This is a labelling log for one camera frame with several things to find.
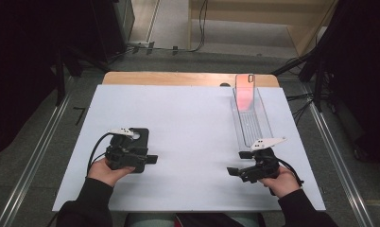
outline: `gray floor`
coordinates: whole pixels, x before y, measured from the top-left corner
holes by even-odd
[[[161,0],[161,4],[166,4],[166,1]],[[163,39],[163,36],[158,34],[158,32],[162,31],[157,29],[159,26],[162,25],[158,24],[154,27],[151,36],[151,40],[156,42],[156,45],[163,42],[166,42],[167,45],[179,45],[175,42],[172,43],[173,41],[170,42],[167,38]],[[216,29],[211,33],[214,29],[211,28],[208,34],[224,32]],[[173,56],[168,51],[154,50],[152,54],[147,55],[145,51],[140,50],[136,54],[128,53],[119,58],[111,65],[111,68],[115,71],[238,74],[252,72],[265,74],[284,65],[289,58],[295,57],[295,52],[290,48],[291,46],[287,42],[288,39],[283,36],[285,34],[280,27],[266,27],[265,32],[260,32],[258,37],[251,36],[251,40],[244,40],[242,44],[246,44],[245,46],[242,46],[242,44],[235,45],[236,37],[234,35],[216,35],[217,37],[228,37],[229,40],[220,42],[208,40],[199,53],[179,53]],[[280,42],[270,43],[269,37],[271,36],[267,34],[276,34],[275,40]],[[89,107],[95,87],[102,82],[103,75],[98,69],[89,67],[86,68],[82,78],[75,79],[75,82],[72,83],[73,87],[69,90],[71,91],[71,96],[65,112],[56,127],[41,164],[30,187],[24,194],[23,202],[17,209],[16,216],[12,219],[10,226],[45,226],[53,217],[51,208],[83,122],[83,119],[81,119],[77,124],[80,111],[74,108]],[[292,74],[281,75],[279,81],[287,96],[300,95],[303,92],[302,84]],[[7,205],[12,189],[18,183],[31,154],[36,149],[48,119],[55,110],[55,101],[56,93],[53,93],[26,122],[14,142],[0,153],[0,216]],[[290,109],[293,112],[299,110],[305,101],[289,102]],[[380,226],[380,165],[357,161],[353,155],[354,149],[337,117],[330,112],[326,105],[322,105],[322,107],[329,129],[336,139],[341,156],[350,170],[363,201],[367,205],[370,217],[375,226]],[[359,226],[345,189],[328,154],[328,149],[321,137],[316,120],[310,110],[307,110],[302,116],[298,129],[321,188],[327,212],[339,226]],[[87,159],[88,157],[83,157],[83,162],[87,162]],[[112,214],[115,226],[122,226],[125,214],[120,212],[113,212]],[[268,226],[281,226],[284,223],[283,215],[280,212],[265,213],[264,217]]]

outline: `cable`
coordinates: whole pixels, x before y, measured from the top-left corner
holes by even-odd
[[[96,142],[96,144],[95,144],[95,146],[94,146],[94,148],[93,148],[93,151],[91,152],[91,155],[90,155],[90,159],[89,159],[89,163],[88,163],[88,165],[87,165],[87,174],[89,173],[89,171],[90,171],[90,168],[91,168],[91,166],[93,165],[93,157],[94,157],[94,154],[95,154],[95,151],[96,151],[96,149],[98,148],[98,145],[101,143],[101,141],[105,138],[105,137],[107,137],[108,135],[112,135],[112,133],[106,133],[106,134],[104,134],[103,136],[101,136],[101,138],[99,138],[99,140]]]
[[[302,118],[302,114],[304,114],[305,110],[310,106],[313,100],[308,100],[298,111],[293,113],[294,120],[296,121],[296,126],[299,124],[300,119]]]
[[[89,173],[89,171],[90,171],[90,168],[91,168],[91,166],[93,165],[93,163],[94,163],[99,157],[101,157],[102,155],[105,154],[105,152],[104,152],[104,153],[98,155],[98,156],[93,160],[93,157],[94,157],[94,154],[95,154],[96,149],[98,148],[98,145],[99,145],[99,144],[101,143],[101,141],[102,141],[105,137],[107,137],[108,135],[112,135],[112,133],[109,133],[109,132],[108,132],[108,133],[104,134],[104,135],[101,136],[101,138],[99,138],[99,140],[96,142],[96,144],[95,144],[95,146],[94,146],[94,148],[93,148],[93,151],[92,151],[92,153],[91,153],[91,155],[90,155],[89,163],[88,163],[88,165],[87,165],[87,175],[88,175],[88,173]],[[52,222],[54,222],[54,220],[57,218],[57,216],[58,216],[58,212],[54,215],[54,217],[52,217],[52,219],[48,222],[48,224],[46,225],[46,227],[50,227],[50,226],[52,225]]]
[[[169,50],[169,51],[176,51],[176,52],[196,52],[199,51],[203,46],[205,42],[205,20],[207,17],[207,9],[208,9],[208,0],[204,0],[202,3],[201,9],[199,11],[199,30],[201,32],[201,40],[199,42],[199,46],[195,49],[169,49],[169,48],[158,48],[158,47],[142,47],[137,45],[131,45],[130,47],[133,47],[134,49],[144,49],[144,50]]]
[[[304,63],[304,62],[305,62],[305,61],[301,61],[298,57],[296,57],[296,58],[291,58],[291,59],[287,60],[287,62],[285,63],[285,65],[287,65],[287,64],[288,64],[290,61],[292,61],[292,60],[299,60],[300,63]],[[289,72],[289,73],[291,73],[291,74],[293,74],[293,75],[296,75],[296,76],[299,75],[298,73],[294,73],[294,72],[290,71],[290,69],[287,70],[287,72]]]

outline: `white board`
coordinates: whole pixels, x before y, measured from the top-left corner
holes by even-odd
[[[299,133],[281,88],[259,88],[274,137],[273,147],[305,181],[314,207],[325,210]],[[66,169],[53,211],[73,201],[84,183],[96,141],[109,129],[148,128],[148,154],[156,165],[130,174],[115,186],[110,209],[128,212],[255,212],[280,210],[277,198],[260,183],[229,176],[228,166],[255,164],[241,160],[234,129],[229,87],[99,85]],[[95,154],[105,152],[111,137]]]

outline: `hand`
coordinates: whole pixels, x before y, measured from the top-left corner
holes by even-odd
[[[259,182],[272,189],[273,193],[275,193],[279,199],[300,189],[292,171],[283,166],[279,166],[279,176],[276,179],[264,178],[259,180]]]
[[[133,170],[134,167],[129,166],[111,170],[107,165],[107,159],[103,158],[93,163],[87,177],[99,180],[110,186],[114,186],[119,179],[128,175]]]

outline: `table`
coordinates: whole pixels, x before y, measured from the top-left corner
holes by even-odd
[[[192,20],[199,19],[203,2],[189,0],[189,43]],[[320,29],[327,26],[336,5],[337,0],[209,0],[207,20],[287,25],[301,56],[315,43]]]
[[[237,154],[229,102],[232,88],[219,87],[222,82],[234,84],[234,79],[235,74],[108,73],[95,91],[53,210],[76,199],[90,150],[107,129],[116,127],[147,127],[148,154],[157,154],[159,159],[156,165],[147,165],[142,174],[130,174],[116,184],[111,210],[280,210],[277,198],[270,196],[260,183],[242,183],[227,172],[227,166],[254,165],[254,161],[241,160]],[[325,210],[283,90],[272,75],[258,75],[256,81],[266,86],[258,89],[263,100],[270,100],[265,104],[273,134],[288,139],[275,146],[275,155],[298,170],[305,180],[304,191],[315,208]],[[99,147],[108,145],[108,141],[103,141]]]

